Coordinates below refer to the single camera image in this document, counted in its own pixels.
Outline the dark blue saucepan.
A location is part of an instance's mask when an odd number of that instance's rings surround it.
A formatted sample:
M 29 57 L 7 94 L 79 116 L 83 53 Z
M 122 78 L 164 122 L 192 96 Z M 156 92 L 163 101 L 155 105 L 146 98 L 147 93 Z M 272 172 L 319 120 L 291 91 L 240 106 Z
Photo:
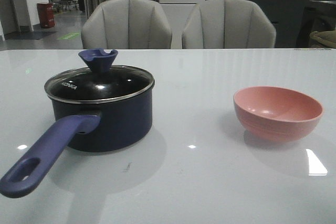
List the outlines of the dark blue saucepan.
M 71 104 L 52 101 L 55 123 L 1 178 L 1 194 L 20 198 L 41 183 L 66 146 L 109 152 L 142 139 L 152 127 L 152 90 L 121 101 Z

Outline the pink bowl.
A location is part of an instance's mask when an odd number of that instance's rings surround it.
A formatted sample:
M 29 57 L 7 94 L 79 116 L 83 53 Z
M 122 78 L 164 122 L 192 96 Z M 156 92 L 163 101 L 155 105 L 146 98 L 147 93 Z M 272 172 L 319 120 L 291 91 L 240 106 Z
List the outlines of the pink bowl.
M 281 87 L 243 88 L 234 96 L 241 125 L 251 134 L 270 141 L 290 142 L 309 135 L 323 115 L 316 99 Z

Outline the left beige upholstered chair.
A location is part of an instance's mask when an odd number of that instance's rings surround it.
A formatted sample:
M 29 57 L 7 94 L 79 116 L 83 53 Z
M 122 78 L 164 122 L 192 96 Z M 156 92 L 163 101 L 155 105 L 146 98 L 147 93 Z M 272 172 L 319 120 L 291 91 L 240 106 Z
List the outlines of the left beige upholstered chair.
M 172 29 L 158 2 L 110 0 L 90 15 L 81 40 L 84 49 L 170 49 Z

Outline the beige upholstered chair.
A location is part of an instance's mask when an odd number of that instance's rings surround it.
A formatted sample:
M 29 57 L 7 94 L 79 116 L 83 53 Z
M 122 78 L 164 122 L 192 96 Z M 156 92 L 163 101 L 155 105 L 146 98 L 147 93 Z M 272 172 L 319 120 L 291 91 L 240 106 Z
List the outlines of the beige upholstered chair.
M 110 0 L 90 15 L 81 40 L 84 49 L 170 49 L 172 29 L 158 2 Z
M 273 48 L 276 29 L 248 0 L 206 0 L 196 4 L 182 30 L 183 49 Z

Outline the right beige upholstered chair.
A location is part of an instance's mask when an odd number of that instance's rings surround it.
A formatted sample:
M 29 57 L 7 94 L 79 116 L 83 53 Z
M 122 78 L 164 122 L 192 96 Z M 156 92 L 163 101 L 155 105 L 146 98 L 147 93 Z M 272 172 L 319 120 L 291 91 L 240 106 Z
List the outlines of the right beige upholstered chair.
M 206 0 L 196 4 L 182 30 L 183 49 L 273 48 L 276 29 L 248 0 Z

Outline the dark floor mat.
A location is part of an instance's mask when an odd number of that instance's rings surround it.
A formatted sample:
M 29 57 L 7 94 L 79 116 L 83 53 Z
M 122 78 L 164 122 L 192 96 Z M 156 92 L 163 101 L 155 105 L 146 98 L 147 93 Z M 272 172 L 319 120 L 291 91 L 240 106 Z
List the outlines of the dark floor mat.
M 5 35 L 6 40 L 40 40 L 52 34 L 55 34 L 55 31 L 31 31 L 31 32 L 14 32 Z

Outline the red trash bin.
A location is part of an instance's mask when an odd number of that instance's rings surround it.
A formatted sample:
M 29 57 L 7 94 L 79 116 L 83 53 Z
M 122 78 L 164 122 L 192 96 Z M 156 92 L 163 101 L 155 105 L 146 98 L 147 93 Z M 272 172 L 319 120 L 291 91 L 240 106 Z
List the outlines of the red trash bin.
M 55 26 L 52 3 L 37 3 L 37 11 L 41 28 L 52 28 Z

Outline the beige cushion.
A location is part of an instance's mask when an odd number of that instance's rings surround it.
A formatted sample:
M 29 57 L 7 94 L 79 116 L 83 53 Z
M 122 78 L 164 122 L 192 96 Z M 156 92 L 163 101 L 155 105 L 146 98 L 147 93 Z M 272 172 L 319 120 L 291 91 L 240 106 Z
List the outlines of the beige cushion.
M 310 33 L 310 39 L 312 40 L 311 47 L 335 49 L 335 30 L 313 31 Z

